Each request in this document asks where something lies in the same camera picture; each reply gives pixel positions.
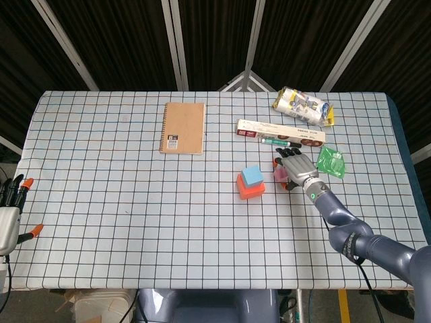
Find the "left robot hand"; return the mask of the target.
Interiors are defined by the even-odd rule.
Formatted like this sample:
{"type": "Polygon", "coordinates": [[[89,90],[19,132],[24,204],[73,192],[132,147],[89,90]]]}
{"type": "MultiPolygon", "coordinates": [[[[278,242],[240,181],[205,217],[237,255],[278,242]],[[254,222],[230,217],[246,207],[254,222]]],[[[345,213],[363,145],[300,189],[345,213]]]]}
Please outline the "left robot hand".
{"type": "Polygon", "coordinates": [[[37,237],[44,227],[40,223],[32,231],[20,233],[27,193],[34,182],[33,178],[27,178],[22,184],[23,179],[24,175],[19,174],[1,185],[1,257],[10,255],[17,245],[37,237]]]}

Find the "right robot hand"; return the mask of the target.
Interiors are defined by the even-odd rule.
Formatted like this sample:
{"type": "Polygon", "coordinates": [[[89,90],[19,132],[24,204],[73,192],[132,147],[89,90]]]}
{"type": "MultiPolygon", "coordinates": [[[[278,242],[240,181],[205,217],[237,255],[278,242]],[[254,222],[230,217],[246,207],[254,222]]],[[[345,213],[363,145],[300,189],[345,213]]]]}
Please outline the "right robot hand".
{"type": "Polygon", "coordinates": [[[310,158],[297,147],[278,147],[275,149],[280,157],[275,158],[277,165],[282,166],[287,174],[284,188],[291,191],[296,187],[303,187],[311,178],[318,178],[319,173],[310,158]]]}

